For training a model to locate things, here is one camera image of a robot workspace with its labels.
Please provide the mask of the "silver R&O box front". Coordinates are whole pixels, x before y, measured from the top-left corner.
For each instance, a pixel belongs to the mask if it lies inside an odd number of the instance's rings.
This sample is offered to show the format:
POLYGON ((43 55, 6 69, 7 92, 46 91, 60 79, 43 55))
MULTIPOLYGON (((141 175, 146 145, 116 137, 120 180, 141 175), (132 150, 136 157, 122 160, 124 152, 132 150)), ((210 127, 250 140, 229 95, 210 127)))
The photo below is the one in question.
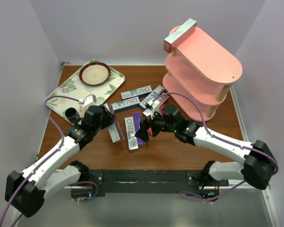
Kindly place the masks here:
POLYGON ((138 149, 138 141, 135 137, 135 127, 133 117, 125 117, 125 128, 126 128, 126 135, 127 135, 127 142, 129 150, 138 149))

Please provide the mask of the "purple toothpaste box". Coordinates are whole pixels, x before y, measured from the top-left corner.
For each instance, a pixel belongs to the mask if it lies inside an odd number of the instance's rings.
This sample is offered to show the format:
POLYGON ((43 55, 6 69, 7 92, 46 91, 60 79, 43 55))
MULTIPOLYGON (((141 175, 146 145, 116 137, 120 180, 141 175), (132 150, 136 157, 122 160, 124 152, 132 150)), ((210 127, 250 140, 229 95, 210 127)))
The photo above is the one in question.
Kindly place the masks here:
MULTIPOLYGON (((140 129, 140 120, 142 119, 141 113, 140 112, 135 112, 133 113, 133 122, 134 122, 134 128, 135 132, 137 132, 140 129)), ((136 137, 138 146, 144 146, 146 145, 146 142, 143 141, 142 139, 136 137)))

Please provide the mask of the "plain silver toothpaste box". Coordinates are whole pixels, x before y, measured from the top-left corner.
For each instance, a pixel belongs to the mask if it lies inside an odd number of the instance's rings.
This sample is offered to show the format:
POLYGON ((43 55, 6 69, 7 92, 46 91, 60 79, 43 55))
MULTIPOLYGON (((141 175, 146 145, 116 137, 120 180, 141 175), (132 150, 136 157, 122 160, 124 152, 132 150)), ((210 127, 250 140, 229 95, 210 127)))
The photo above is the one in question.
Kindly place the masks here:
POLYGON ((124 140, 124 134, 117 117, 115 117, 114 123, 108 127, 108 132, 113 143, 118 143, 124 140))

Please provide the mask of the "red 3D toothpaste box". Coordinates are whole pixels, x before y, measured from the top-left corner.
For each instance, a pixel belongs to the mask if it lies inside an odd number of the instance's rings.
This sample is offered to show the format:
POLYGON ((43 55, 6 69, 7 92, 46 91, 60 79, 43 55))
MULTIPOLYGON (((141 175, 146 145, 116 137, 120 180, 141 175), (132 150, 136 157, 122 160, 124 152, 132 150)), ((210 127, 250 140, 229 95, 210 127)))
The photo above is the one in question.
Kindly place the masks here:
POLYGON ((197 21, 189 18, 185 23, 164 39, 163 50, 168 53, 173 52, 174 49, 178 48, 195 32, 196 25, 197 21))

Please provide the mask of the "dark red toothpaste box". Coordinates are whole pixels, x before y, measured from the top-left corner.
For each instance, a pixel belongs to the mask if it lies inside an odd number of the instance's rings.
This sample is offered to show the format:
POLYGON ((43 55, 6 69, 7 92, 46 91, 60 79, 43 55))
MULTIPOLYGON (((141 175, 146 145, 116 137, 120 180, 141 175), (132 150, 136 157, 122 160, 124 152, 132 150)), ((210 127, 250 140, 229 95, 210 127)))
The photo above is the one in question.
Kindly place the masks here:
POLYGON ((147 133, 148 133, 149 135, 153 136, 151 127, 149 127, 149 128, 147 129, 147 133))

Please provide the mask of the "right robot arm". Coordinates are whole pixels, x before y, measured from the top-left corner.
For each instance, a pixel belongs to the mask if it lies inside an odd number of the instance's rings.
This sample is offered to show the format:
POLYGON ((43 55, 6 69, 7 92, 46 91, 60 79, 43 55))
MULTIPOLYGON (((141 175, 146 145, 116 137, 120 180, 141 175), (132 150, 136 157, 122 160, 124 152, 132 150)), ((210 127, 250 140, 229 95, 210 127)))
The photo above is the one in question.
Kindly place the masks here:
POLYGON ((200 122, 185 119, 174 105, 163 107, 162 113, 151 108, 150 114, 140 121, 135 136, 147 142, 148 130, 154 137, 160 132, 174 133, 183 143, 208 148, 232 159, 227 163, 209 161, 205 165, 201 179, 208 186, 220 180, 233 179, 264 190, 277 170, 276 159, 265 142, 257 140, 251 143, 217 133, 200 122))

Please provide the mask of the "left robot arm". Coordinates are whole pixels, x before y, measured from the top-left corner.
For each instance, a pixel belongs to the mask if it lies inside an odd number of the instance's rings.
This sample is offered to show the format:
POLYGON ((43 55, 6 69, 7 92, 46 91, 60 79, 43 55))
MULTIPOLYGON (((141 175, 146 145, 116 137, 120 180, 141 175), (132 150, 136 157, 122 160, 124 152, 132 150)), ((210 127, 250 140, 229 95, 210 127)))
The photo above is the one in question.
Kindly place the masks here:
POLYGON ((114 123, 115 115, 104 105, 90 106, 78 123, 72 125, 59 142, 41 159, 22 172, 11 172, 6 181, 5 200, 29 218, 44 201, 61 188, 88 182, 88 167, 74 161, 60 173, 56 170, 89 144, 96 134, 114 123))

